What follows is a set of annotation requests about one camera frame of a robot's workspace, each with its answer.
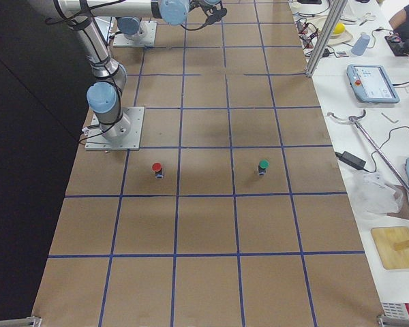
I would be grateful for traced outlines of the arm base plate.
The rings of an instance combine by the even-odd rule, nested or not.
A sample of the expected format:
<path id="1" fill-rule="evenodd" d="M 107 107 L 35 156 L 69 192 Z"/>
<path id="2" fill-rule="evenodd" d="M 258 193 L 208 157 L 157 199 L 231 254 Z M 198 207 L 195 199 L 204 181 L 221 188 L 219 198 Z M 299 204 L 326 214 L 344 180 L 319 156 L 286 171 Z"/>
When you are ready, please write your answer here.
<path id="1" fill-rule="evenodd" d="M 101 134 L 99 121 L 95 114 L 91 124 L 96 128 L 89 130 L 88 139 L 85 140 L 87 151 L 138 151 L 142 134 L 142 125 L 145 116 L 144 107 L 122 107 L 123 116 L 106 133 Z"/>
<path id="2" fill-rule="evenodd" d="M 117 48 L 152 48 L 155 45 L 157 23 L 136 17 L 119 18 L 113 46 Z"/>

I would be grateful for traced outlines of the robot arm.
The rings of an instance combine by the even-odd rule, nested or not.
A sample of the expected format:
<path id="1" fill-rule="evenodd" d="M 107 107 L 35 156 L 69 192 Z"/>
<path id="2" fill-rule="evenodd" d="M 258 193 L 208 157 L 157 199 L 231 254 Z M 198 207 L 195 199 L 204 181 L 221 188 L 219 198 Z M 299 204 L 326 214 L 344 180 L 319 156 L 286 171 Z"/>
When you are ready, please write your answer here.
<path id="1" fill-rule="evenodd" d="M 170 25 L 182 26 L 188 14 L 200 8 L 206 16 L 203 26 L 207 27 L 227 14 L 221 1 L 30 1 L 30 5 L 45 17 L 46 25 L 64 23 L 77 32 L 97 80 L 87 91 L 100 129 L 95 136 L 110 144 L 131 135 L 135 120 L 121 105 L 126 70 L 111 57 L 95 17 L 114 17 L 123 34 L 136 35 L 142 18 L 161 18 Z"/>
<path id="2" fill-rule="evenodd" d="M 132 41 L 140 41 L 148 34 L 146 24 L 137 17 L 119 17 L 117 18 L 117 27 L 127 39 Z"/>

